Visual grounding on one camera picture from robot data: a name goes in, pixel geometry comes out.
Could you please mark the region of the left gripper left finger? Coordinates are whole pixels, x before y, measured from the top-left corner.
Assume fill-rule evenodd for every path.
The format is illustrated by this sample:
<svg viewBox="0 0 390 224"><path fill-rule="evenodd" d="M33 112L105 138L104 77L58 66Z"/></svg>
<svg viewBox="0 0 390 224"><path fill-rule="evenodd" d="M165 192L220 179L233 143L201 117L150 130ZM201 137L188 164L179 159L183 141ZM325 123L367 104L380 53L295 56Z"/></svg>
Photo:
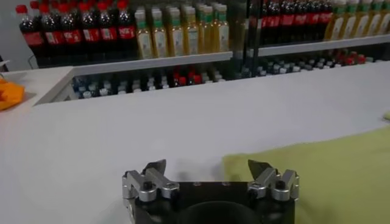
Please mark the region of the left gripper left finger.
<svg viewBox="0 0 390 224"><path fill-rule="evenodd" d="M161 196L164 199L176 200L179 196L180 184L164 176L166 160L147 163L139 173L136 170L125 171L122 176L122 198L149 203Z"/></svg>

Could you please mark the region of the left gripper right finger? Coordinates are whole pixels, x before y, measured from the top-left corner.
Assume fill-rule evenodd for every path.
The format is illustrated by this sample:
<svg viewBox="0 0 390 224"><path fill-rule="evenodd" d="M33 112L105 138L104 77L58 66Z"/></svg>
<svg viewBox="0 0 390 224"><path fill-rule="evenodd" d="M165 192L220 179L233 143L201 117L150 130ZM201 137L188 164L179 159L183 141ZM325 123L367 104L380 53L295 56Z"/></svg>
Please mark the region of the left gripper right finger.
<svg viewBox="0 0 390 224"><path fill-rule="evenodd" d="M247 162L253 181L248 182L248 193L254 199L271 197L276 201L298 200L300 177L295 170L280 173L269 163L249 159Z"/></svg>

